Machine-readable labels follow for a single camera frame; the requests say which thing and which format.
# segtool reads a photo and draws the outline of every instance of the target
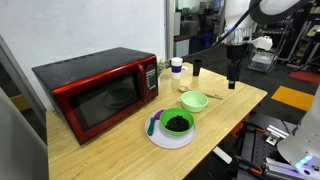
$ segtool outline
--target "microwave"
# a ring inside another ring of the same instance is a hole
[[[156,56],[127,48],[32,70],[80,145],[158,96]]]

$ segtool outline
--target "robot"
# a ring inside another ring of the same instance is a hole
[[[239,79],[241,59],[246,56],[247,44],[257,48],[270,49],[272,41],[268,38],[251,39],[253,23],[268,25],[285,19],[309,3],[309,0],[226,0],[225,33],[212,45],[220,43],[227,46],[227,78],[229,89],[235,88]],[[301,122],[277,144],[282,157],[306,179],[320,179],[320,86],[312,107]]]

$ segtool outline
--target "cup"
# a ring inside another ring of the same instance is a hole
[[[172,79],[180,79],[183,59],[180,57],[171,58]]]
[[[195,59],[193,60],[193,76],[199,76],[200,69],[202,67],[202,60],[201,59]]]

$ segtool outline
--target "microwave control panel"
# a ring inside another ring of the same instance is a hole
[[[147,77],[147,85],[148,85],[148,90],[153,91],[155,88],[157,88],[157,73],[156,73],[156,66],[148,66],[146,69],[146,77]]]

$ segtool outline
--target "wooden table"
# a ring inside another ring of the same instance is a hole
[[[50,179],[182,179],[246,116],[266,92],[237,82],[229,90],[226,77],[201,69],[192,76],[184,63],[180,80],[170,69],[161,74],[159,96],[93,141],[79,146],[68,124],[47,112]],[[162,108],[181,107],[179,86],[219,94],[203,112],[192,113],[197,133],[187,146],[168,150],[153,144],[145,133],[149,115]]]

